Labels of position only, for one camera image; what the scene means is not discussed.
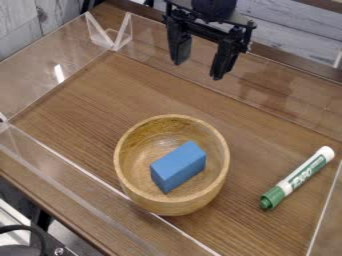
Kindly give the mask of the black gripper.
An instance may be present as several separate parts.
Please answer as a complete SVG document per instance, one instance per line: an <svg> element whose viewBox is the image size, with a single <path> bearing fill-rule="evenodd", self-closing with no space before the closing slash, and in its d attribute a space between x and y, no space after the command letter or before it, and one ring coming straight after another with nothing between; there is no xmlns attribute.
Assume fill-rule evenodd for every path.
<svg viewBox="0 0 342 256"><path fill-rule="evenodd" d="M249 51L253 31L257 23L235 10L238 0L165 0L166 17L183 22L189 30L207 40L219 40L227 36L234 39L240 51ZM181 65L191 55L193 37L183 23L167 23L170 56L175 65ZM214 56L210 76L221 80L231 71L237 58L237 44L222 39Z"/></svg>

